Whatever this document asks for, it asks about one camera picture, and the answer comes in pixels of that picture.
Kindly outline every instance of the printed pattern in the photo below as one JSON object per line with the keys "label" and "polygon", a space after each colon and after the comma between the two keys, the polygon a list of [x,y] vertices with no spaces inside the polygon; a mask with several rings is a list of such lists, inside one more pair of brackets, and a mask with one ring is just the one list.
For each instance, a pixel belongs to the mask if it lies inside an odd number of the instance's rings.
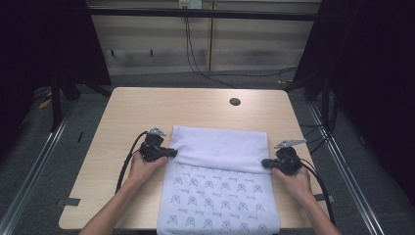
{"label": "printed pattern", "polygon": [[270,175],[167,163],[164,187],[163,234],[270,234],[264,221],[278,220]]}

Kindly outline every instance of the electrical outlet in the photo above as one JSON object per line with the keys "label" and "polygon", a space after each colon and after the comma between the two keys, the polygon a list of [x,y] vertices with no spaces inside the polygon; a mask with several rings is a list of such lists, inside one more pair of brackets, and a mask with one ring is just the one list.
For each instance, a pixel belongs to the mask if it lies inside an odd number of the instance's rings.
{"label": "electrical outlet", "polygon": [[190,9],[202,9],[202,0],[190,0]]}
{"label": "electrical outlet", "polygon": [[179,9],[190,8],[190,0],[179,0]]}

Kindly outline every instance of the patterned cloth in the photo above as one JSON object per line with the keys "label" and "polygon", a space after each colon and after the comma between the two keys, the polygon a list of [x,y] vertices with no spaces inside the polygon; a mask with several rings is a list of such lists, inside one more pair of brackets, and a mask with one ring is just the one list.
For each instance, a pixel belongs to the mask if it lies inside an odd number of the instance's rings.
{"label": "patterned cloth", "polygon": [[158,234],[274,234],[280,229],[266,133],[173,126]]}

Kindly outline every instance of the forearm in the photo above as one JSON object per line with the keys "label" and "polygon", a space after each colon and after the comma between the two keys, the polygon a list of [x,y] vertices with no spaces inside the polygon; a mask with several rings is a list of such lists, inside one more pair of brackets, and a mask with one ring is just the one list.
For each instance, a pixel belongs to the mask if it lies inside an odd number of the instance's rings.
{"label": "forearm", "polygon": [[307,217],[317,235],[341,234],[338,228],[327,217],[326,213],[320,208],[312,194],[304,196],[300,200],[300,203],[305,209]]}
{"label": "forearm", "polygon": [[79,234],[112,234],[116,223],[140,184],[126,180],[118,192],[95,214]]}

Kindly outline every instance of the aluminum rail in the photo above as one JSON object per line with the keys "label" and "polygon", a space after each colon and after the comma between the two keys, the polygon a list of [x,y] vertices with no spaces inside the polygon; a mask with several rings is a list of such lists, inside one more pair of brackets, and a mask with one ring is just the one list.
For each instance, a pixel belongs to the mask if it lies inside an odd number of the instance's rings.
{"label": "aluminum rail", "polygon": [[76,102],[70,102],[67,112],[61,121],[61,124],[58,128],[51,132],[48,140],[46,141],[45,145],[43,146],[42,151],[38,155],[36,162],[34,163],[30,173],[28,174],[27,178],[25,179],[22,187],[20,188],[17,196],[13,200],[13,202],[9,205],[6,212],[4,213],[2,219],[0,220],[0,234],[1,235],[10,235],[12,234],[13,230],[18,223],[19,218],[21,217],[23,210],[34,191],[36,183],[38,182],[43,169],[45,168],[46,164],[48,163],[53,150],[55,149],[56,144],[58,143],[59,139],[61,138],[62,133],[67,125],[68,118],[70,114],[74,110]]}
{"label": "aluminum rail", "polygon": [[339,172],[343,180],[345,181],[346,187],[350,192],[351,197],[353,198],[357,206],[357,209],[359,210],[360,215],[363,218],[363,221],[366,223],[366,226],[369,229],[370,234],[384,235],[385,233],[376,214],[367,202],[363,192],[357,184],[357,181],[354,178],[350,168],[348,167],[346,159],[340,151],[338,144],[336,143],[335,139],[331,135],[329,135],[328,131],[324,128],[323,122],[321,120],[320,111],[318,110],[315,103],[309,103],[308,107],[310,108],[314,120],[320,126],[320,132],[326,139],[326,145],[332,154],[333,160],[335,161],[336,166],[338,167]]}
{"label": "aluminum rail", "polygon": [[86,8],[46,8],[44,11],[48,14],[86,14],[94,16],[218,18],[302,22],[314,22],[317,19],[321,18],[321,16],[312,13],[246,12],[165,8],[121,8],[96,6],[90,6]]}

